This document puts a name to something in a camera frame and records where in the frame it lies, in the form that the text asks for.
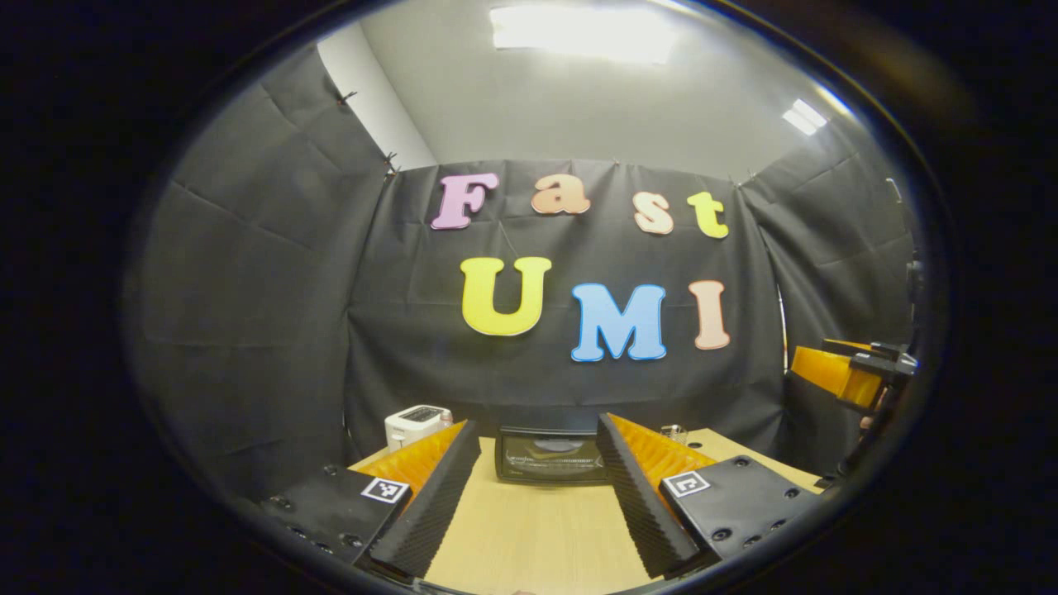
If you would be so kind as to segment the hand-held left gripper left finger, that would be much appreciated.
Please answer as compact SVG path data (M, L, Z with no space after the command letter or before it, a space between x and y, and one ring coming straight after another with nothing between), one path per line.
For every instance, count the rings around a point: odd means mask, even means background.
M421 579L480 453L477 425L460 421L359 469L329 464L260 507L340 564Z

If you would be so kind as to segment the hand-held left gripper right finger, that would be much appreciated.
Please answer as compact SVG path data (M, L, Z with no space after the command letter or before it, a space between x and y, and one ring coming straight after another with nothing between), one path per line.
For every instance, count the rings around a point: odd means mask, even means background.
M651 578L675 578L755 549L822 504L762 459L712 459L612 413L597 446Z

